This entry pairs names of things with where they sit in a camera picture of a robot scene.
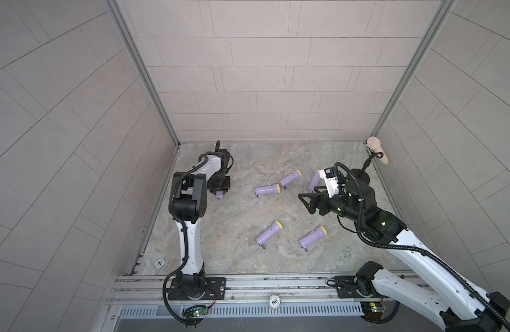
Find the right circuit board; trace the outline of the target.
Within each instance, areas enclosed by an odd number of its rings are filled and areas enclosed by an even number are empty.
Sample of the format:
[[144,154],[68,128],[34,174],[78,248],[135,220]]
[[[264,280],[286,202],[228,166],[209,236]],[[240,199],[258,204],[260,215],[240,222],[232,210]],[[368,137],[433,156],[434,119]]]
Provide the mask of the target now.
[[387,317],[388,306],[381,302],[361,302],[363,320],[379,322]]

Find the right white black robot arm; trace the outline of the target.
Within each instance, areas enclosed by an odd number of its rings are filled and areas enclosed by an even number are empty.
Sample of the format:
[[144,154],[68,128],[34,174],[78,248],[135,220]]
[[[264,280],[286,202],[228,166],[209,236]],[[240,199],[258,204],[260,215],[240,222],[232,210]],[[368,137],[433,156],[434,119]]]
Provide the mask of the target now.
[[444,331],[510,331],[510,301],[467,280],[432,252],[394,214],[377,206],[375,191],[361,172],[342,163],[319,172],[325,186],[299,194],[310,214],[330,212],[351,220],[367,246],[395,255],[430,287],[426,290],[382,265],[367,262],[356,274],[358,293],[379,294],[413,309]]

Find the purple flashlight horizontal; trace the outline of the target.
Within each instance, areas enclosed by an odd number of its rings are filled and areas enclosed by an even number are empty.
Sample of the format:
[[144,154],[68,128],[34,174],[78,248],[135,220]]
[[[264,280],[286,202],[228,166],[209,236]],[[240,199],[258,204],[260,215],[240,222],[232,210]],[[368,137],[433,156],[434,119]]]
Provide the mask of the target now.
[[272,185],[265,185],[256,187],[255,195],[259,197],[260,195],[267,195],[267,194],[279,194],[281,192],[281,186],[279,183],[272,184]]

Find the left green circuit board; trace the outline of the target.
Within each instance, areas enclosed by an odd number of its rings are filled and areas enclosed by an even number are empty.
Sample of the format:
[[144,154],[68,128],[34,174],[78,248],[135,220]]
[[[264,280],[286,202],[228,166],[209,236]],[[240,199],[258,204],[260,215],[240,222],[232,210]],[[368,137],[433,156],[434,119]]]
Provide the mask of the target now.
[[205,305],[195,305],[189,308],[186,308],[182,316],[185,319],[197,319],[202,318],[203,316],[207,315],[211,307],[205,306]]

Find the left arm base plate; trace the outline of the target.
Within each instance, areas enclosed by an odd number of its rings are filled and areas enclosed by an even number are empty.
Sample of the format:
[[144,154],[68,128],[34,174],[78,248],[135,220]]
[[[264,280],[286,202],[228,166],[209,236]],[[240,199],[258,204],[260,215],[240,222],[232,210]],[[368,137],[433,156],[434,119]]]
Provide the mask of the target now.
[[168,300],[223,300],[227,280],[224,277],[201,279],[198,276],[177,276],[166,288]]

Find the white round floor sticker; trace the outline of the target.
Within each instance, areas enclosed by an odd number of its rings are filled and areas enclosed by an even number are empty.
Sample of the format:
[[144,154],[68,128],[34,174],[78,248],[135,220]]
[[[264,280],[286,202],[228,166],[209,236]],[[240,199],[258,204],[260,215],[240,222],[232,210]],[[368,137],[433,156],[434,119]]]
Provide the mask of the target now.
[[155,260],[155,268],[161,269],[166,264],[165,258],[161,257]]

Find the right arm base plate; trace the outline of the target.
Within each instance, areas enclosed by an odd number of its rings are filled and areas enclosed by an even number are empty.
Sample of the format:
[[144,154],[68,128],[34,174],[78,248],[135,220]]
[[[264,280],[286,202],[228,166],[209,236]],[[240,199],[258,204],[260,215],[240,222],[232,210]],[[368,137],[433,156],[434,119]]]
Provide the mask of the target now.
[[371,280],[341,275],[335,276],[326,281],[326,285],[337,290],[339,298],[383,298],[384,296],[378,293],[373,286]]

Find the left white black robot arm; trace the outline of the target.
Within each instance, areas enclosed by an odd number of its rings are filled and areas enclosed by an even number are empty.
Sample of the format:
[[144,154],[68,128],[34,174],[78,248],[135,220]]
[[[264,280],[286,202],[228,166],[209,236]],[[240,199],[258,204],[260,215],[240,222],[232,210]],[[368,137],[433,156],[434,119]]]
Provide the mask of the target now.
[[181,263],[166,278],[172,281],[164,288],[170,300],[197,300],[206,293],[199,220],[207,211],[209,193],[222,199],[230,190],[233,164],[230,152],[218,141],[213,151],[200,155],[197,165],[173,175],[168,209],[180,235]]

